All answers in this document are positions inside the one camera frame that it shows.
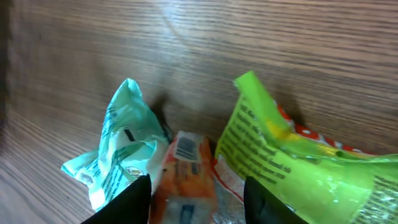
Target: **food packaging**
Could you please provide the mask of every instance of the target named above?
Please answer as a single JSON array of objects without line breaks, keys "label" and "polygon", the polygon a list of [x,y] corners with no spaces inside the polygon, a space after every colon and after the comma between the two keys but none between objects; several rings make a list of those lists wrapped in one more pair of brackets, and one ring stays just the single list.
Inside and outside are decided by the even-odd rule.
[{"label": "food packaging", "polygon": [[140,176],[150,174],[154,180],[168,146],[138,84],[127,79],[106,110],[98,148],[61,169],[87,185],[91,206],[98,211]]},{"label": "food packaging", "polygon": [[209,224],[217,204],[207,138],[178,132],[159,172],[149,224]]},{"label": "food packaging", "polygon": [[247,177],[307,223],[398,223],[397,154],[368,154],[296,125],[254,72],[235,84],[241,94],[213,163],[217,194],[231,203],[219,201],[215,223],[244,223]]}]

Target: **orange wrapper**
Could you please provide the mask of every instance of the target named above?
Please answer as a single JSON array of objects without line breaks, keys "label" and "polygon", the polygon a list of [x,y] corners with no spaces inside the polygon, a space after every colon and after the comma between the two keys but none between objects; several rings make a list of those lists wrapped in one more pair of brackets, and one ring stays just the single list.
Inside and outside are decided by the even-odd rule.
[{"label": "orange wrapper", "polygon": [[180,131],[162,161],[150,224],[209,224],[217,209],[207,138]]}]

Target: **teal plastic wrapper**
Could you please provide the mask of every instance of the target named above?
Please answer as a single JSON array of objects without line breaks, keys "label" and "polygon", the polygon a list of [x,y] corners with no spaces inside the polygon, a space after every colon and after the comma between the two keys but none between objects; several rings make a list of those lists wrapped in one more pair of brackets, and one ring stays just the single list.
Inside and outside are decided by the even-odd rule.
[{"label": "teal plastic wrapper", "polygon": [[139,176],[156,178],[169,140],[144,103],[138,84],[125,80],[106,110],[99,147],[63,164],[61,170],[87,185],[98,211]]}]

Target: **wooden table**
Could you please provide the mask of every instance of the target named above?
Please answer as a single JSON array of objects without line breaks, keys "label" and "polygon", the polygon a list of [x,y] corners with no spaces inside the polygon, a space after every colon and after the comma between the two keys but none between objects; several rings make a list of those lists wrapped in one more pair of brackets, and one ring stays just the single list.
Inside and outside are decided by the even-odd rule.
[{"label": "wooden table", "polygon": [[98,145],[127,77],[163,105],[173,130],[217,140],[238,97],[233,79],[253,69],[299,123],[398,152],[397,1],[13,0],[0,9],[1,222],[93,214],[87,188],[60,167]]}]

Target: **plastic packaging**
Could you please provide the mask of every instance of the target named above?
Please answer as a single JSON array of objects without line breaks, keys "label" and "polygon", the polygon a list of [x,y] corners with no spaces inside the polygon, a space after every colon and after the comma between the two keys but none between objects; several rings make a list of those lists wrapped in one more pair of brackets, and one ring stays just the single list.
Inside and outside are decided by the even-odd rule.
[{"label": "plastic packaging", "polygon": [[160,172],[149,224],[209,224],[217,204],[207,138],[180,131]]},{"label": "plastic packaging", "polygon": [[253,72],[235,84],[241,96],[214,173],[236,199],[251,176],[308,223],[398,223],[397,154],[366,154],[296,126]]},{"label": "plastic packaging", "polygon": [[62,170],[87,185],[98,211],[141,175],[154,179],[168,145],[138,84],[127,79],[106,110],[99,147],[64,163]]}]

